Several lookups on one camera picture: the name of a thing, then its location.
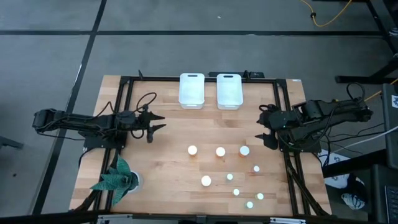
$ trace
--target plant leaf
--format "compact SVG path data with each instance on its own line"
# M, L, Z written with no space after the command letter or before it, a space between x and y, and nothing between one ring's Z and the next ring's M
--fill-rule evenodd
M118 170L112 167L109 167L109 173L110 174L119 174Z
M107 183L105 180L96 183L94 186L90 187L90 189L93 190L114 190L116 189L116 186L111 185L110 183Z
M121 174L101 174L101 176L104 181L115 186L116 188L121 186L121 183L123 183L123 180L125 179L125 176Z
M126 175L131 178L131 171L129 164L121 157L118 156L118 162L116 163L116 168L120 174Z
M123 187L123 188L118 188L114 191L114 196L112 199L112 206L116 205L117 203L120 202L120 200L122 200L123 196L125 195L124 193L126 192L127 187Z

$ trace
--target artificial plant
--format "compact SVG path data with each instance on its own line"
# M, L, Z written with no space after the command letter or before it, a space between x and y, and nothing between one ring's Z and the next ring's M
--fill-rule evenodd
M109 167L109 174L101 174L103 180L91 187L93 190L114 190L112 206L116 205L127 194L138 185L138 177L130 171L129 164L118 156L116 169Z

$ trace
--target wooden table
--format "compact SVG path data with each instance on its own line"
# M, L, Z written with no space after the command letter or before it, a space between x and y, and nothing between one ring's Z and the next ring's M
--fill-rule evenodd
M99 113L108 101L114 104L119 80L120 76L104 76L94 114ZM136 108L140 97L154 91L157 98L149 109L166 117L154 124L167 125L154 134L151 144L145 138L133 139L130 135L127 138L121 155L132 170L142 174L144 185L140 192L127 194L111 211L292 215L283 155L278 150L266 148L262 140L254 137L268 133L268 129L256 121L260 104L275 103L272 85L244 83L244 103L236 111L217 109L216 83L205 83L205 105L201 110L183 110L178 102L178 85L178 82L134 82L130 110ZM305 101L300 80L287 80L287 86L292 105ZM280 96L284 105L282 90ZM197 146L196 157L188 155L190 145ZM251 150L246 158L238 156L243 145ZM226 149L223 159L215 156L215 150L220 146ZM103 155L104 149L95 149L82 159L70 208L79 206L89 195L90 187L97 183ZM331 213L319 161L309 153L301 154L301 161L306 186L323 209ZM260 167L257 174L251 172L254 165ZM226 181L228 173L234 175L231 182ZM201 185L204 175L212 179L209 187ZM240 190L239 196L232 194L233 189ZM297 186L295 191L299 211L303 213ZM259 192L264 194L264 200L254 198ZM106 194L103 194L100 208L104 208L105 198ZM254 203L253 209L244 207L247 201Z

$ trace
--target small white ball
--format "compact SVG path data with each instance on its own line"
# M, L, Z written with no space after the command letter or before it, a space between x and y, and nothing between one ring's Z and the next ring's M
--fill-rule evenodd
M259 171L260 171L260 167L259 167L259 166L254 166L254 167L253 167L253 170L254 170L255 172L259 172Z
M250 153L250 149L247 146L242 146L239 152L242 154L242 156L247 156Z
M203 185L203 186L205 186L205 187L208 187L208 186L210 186L210 184L211 184L211 178L209 177L209 176L203 176L202 178L201 178L201 184Z
M227 178L228 180L232 180L232 179L234 178L234 175L232 175L232 174L227 174L226 178Z
M233 193L234 193L235 196L238 196L239 195L239 190L238 189L234 189Z
M196 155L197 152L198 152L198 148L197 148L196 146L190 146L190 147L188 147L188 153L189 153L191 156Z
M246 208L253 208L253 202L246 202Z
M225 155L225 149L223 147L218 147L216 149L217 156L223 157Z
M256 198L257 198L258 200L262 200L262 199L264 199L264 195L263 195L262 193L258 193L258 194L256 195Z

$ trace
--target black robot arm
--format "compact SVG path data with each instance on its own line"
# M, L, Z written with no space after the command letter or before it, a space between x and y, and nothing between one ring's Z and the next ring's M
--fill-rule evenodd
M35 113L32 126L39 134L62 128L78 131L85 138L102 139L104 141L114 140L118 137L118 133L147 131L147 142L151 143L154 139L154 132L164 127L165 124L151 126L150 122L164 119L164 117L148 112L148 105L144 105L142 111L136 111L86 116L46 109Z
M369 121L373 112L369 110L362 98L353 98L345 101L324 102L310 100L292 106L291 111L281 111L275 105L261 105L259 124L270 129L270 134L260 134L257 138L263 139L264 145L278 148L276 134L284 142L293 145L290 149L302 152L318 152L315 142L319 138L313 135L343 122Z

